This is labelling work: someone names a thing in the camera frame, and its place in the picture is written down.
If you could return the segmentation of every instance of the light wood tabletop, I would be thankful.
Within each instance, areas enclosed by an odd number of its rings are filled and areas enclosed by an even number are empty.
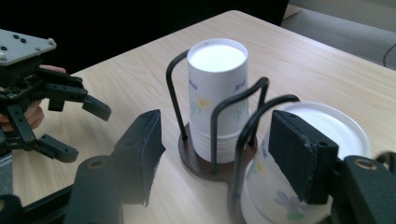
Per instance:
[[[89,94],[109,105],[112,114],[103,121],[83,110],[81,104],[69,102],[62,113],[46,110],[42,125],[35,129],[37,138],[47,133],[76,148],[78,158],[62,163],[35,151],[14,150],[13,188],[22,204],[73,184],[80,163],[93,156],[109,155],[140,114],[160,109],[166,150],[148,206],[125,204],[125,223],[232,223],[227,208],[228,185],[202,179],[183,165],[178,151],[180,129],[165,75],[168,64],[178,54],[216,37],[233,39],[247,48],[248,85],[268,77],[267,99],[294,94],[302,101],[330,105],[352,117],[366,131],[372,157],[396,150],[395,71],[245,13],[228,11],[73,74],[82,77]],[[187,124],[186,60],[175,67],[173,82]],[[258,94],[249,98],[252,111],[258,98]],[[259,142],[269,124],[267,113],[260,121]]]

